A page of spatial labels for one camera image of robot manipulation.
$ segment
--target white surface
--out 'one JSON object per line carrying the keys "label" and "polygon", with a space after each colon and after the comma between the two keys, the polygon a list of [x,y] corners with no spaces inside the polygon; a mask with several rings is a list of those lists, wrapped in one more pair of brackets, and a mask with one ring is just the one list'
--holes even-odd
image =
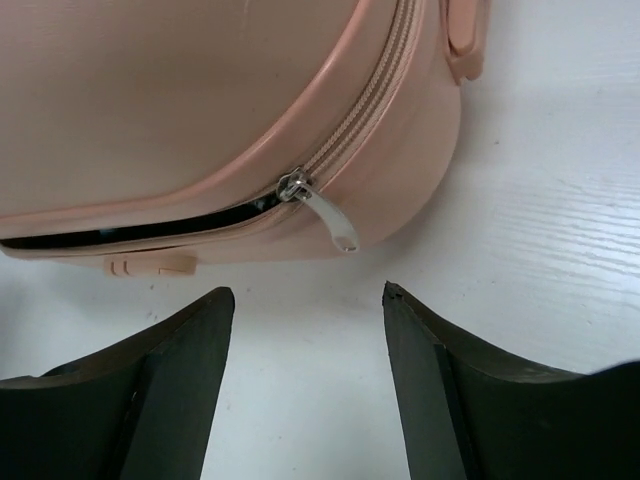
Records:
{"label": "white surface", "polygon": [[113,280],[0,260],[0,377],[41,374],[217,285],[237,296],[204,479],[408,479],[386,279],[514,353],[589,372],[640,358],[640,3],[494,0],[451,170],[348,260]]}

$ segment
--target zipper teeth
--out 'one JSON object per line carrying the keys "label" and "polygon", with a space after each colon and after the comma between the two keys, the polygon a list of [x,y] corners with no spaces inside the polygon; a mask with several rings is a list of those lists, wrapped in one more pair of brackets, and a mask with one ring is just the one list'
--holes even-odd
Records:
{"label": "zipper teeth", "polygon": [[325,167],[333,163],[366,127],[371,129],[374,122],[369,122],[387,97],[389,90],[397,87],[401,77],[400,60],[406,51],[409,38],[415,37],[416,22],[413,21],[416,3],[419,0],[398,0],[392,26],[380,60],[371,75],[367,86],[362,91],[358,100],[349,114],[342,120],[325,143],[304,164],[303,169],[310,175],[317,175]]}

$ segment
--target bag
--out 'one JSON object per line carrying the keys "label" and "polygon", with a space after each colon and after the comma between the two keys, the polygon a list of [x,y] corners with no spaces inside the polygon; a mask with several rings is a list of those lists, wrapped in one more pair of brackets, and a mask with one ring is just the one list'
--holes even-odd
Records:
{"label": "bag", "polygon": [[488,0],[0,6],[0,244],[189,275],[373,245],[452,156]]}

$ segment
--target zipper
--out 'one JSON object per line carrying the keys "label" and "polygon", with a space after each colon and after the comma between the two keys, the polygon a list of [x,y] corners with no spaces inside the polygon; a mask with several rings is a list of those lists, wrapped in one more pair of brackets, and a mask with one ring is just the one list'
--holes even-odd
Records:
{"label": "zipper", "polygon": [[408,65],[417,38],[424,0],[397,0],[396,10],[385,47],[366,87],[330,137],[302,163],[288,172],[266,193],[250,201],[211,214],[183,220],[63,233],[35,237],[13,238],[0,244],[20,250],[67,250],[98,245],[128,245],[150,239],[222,232],[229,228],[244,228],[261,219],[284,220],[295,210],[282,211],[281,204],[299,202],[310,208],[326,226],[331,239],[343,253],[360,248],[358,233],[347,216],[322,195],[318,184],[328,180],[352,156],[390,103]]}

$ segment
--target zipper pull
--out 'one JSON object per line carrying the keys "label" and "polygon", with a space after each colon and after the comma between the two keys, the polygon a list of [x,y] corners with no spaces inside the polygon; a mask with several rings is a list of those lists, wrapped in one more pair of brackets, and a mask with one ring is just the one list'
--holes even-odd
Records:
{"label": "zipper pull", "polygon": [[344,213],[311,186],[311,179],[301,168],[285,175],[278,182],[276,195],[282,202],[300,200],[324,222],[338,250],[354,253],[360,249],[358,232]]}

